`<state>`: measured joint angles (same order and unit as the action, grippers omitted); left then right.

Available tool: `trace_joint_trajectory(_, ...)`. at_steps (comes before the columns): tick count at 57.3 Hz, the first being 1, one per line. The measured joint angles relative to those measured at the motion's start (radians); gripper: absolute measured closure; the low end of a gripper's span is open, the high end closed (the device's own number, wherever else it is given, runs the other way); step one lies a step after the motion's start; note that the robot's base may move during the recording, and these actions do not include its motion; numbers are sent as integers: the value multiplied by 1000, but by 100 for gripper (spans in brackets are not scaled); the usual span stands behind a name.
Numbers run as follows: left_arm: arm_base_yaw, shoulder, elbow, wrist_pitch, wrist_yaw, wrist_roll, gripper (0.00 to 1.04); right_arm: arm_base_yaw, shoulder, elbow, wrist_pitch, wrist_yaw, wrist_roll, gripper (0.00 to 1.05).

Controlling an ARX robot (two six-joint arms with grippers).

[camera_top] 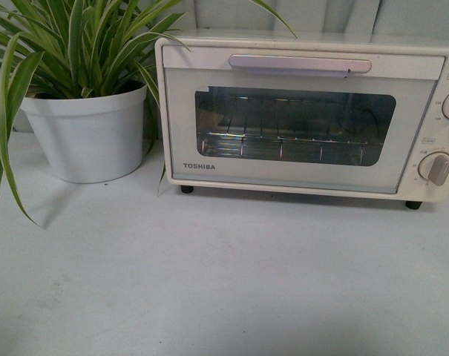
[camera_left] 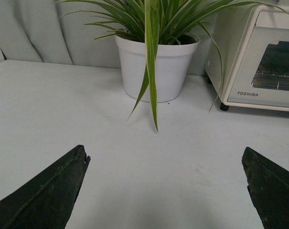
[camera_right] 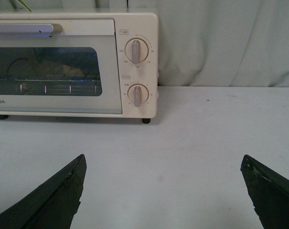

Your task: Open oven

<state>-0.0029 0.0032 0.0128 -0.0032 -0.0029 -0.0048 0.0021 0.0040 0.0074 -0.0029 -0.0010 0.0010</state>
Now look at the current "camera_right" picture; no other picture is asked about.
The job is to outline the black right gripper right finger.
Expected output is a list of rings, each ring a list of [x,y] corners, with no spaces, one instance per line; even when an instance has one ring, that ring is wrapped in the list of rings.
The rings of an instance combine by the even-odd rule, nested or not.
[[[249,155],[240,170],[263,228],[289,229],[289,180]]]

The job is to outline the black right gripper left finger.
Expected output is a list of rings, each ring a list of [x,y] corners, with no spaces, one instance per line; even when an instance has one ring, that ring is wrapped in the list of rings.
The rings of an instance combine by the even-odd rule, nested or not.
[[[0,229],[68,229],[80,205],[86,175],[81,154],[0,214]]]

